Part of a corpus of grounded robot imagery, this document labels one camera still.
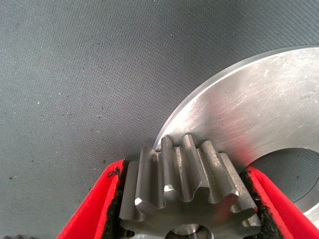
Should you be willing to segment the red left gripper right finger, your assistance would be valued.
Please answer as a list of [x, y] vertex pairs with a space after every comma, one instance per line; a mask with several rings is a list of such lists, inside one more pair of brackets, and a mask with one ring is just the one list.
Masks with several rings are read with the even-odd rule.
[[318, 228], [266, 176], [253, 166], [240, 177], [257, 205], [261, 231], [250, 239], [317, 239]]

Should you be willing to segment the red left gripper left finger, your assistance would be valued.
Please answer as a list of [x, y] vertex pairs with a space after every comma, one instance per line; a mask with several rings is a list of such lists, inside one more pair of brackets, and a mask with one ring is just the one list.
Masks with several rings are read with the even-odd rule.
[[57, 236], [59, 239], [115, 239], [129, 162], [111, 163]]

